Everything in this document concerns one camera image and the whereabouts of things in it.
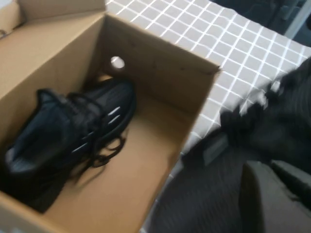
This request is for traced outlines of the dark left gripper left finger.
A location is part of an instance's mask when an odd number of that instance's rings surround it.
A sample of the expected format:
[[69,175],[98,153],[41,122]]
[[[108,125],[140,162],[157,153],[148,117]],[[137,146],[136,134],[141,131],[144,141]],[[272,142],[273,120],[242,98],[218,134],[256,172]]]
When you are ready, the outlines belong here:
[[303,204],[271,164],[243,165],[239,210],[244,233],[309,233],[311,204]]

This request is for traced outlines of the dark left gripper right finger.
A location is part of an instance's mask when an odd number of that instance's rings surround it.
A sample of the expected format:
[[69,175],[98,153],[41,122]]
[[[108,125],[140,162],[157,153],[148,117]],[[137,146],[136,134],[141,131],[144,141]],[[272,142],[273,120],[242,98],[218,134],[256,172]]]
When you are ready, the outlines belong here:
[[303,204],[311,203],[311,175],[284,161],[273,160],[271,168]]

